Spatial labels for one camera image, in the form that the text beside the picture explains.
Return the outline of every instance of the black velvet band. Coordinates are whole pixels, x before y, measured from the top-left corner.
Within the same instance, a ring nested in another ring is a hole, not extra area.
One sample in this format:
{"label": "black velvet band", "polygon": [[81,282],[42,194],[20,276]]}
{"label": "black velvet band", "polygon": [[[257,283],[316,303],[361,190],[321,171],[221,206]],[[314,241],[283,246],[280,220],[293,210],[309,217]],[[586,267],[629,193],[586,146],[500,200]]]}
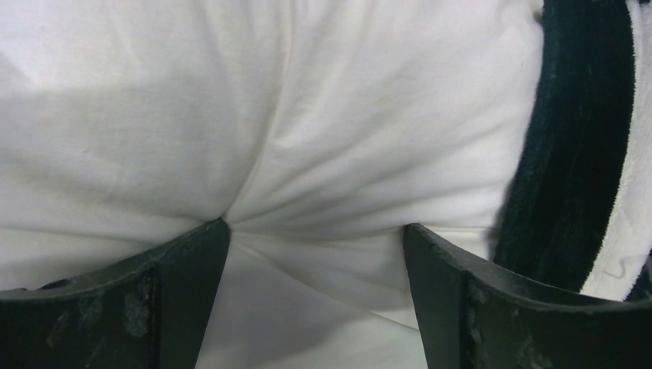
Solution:
{"label": "black velvet band", "polygon": [[627,152],[634,43],[625,1],[547,0],[537,100],[494,261],[579,291]]}

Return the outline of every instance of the white lining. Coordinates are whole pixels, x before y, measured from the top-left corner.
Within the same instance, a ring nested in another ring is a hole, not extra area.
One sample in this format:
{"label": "white lining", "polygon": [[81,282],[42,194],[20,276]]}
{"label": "white lining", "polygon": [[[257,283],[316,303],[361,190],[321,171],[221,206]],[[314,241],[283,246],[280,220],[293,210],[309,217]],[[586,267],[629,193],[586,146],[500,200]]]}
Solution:
{"label": "white lining", "polygon": [[635,95],[627,156],[607,233],[581,293],[624,300],[652,248],[652,7],[627,2],[634,34]]}

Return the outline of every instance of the white cloth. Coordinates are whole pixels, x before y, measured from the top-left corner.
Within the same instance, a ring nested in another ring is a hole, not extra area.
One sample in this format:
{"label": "white cloth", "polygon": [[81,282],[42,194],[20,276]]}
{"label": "white cloth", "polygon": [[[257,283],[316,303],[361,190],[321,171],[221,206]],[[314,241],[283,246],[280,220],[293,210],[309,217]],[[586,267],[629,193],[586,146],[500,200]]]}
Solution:
{"label": "white cloth", "polygon": [[425,367],[399,227],[487,256],[540,10],[0,0],[0,289],[224,216],[198,368]]}

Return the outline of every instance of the white fabric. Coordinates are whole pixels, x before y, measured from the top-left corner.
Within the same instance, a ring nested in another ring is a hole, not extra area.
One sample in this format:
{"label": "white fabric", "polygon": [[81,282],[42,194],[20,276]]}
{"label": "white fabric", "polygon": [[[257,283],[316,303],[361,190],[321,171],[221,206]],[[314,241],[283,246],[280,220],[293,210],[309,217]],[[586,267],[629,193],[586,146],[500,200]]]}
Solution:
{"label": "white fabric", "polygon": [[0,1],[0,289],[225,216],[198,368],[425,367],[399,227],[487,256],[539,1]]}
{"label": "white fabric", "polygon": [[636,88],[627,156],[607,233],[582,294],[624,300],[652,248],[652,6],[627,3],[636,58]]}

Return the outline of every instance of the black plastic piece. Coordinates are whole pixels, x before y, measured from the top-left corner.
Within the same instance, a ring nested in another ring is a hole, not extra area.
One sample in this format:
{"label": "black plastic piece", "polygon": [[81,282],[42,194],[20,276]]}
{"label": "black plastic piece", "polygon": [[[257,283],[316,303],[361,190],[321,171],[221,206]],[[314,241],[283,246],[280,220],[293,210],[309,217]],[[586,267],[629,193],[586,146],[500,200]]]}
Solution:
{"label": "black plastic piece", "polygon": [[192,369],[229,241],[217,220],[100,271],[0,291],[0,367]]}
{"label": "black plastic piece", "polygon": [[404,230],[430,369],[649,368],[652,301],[591,298],[521,277],[419,224]]}

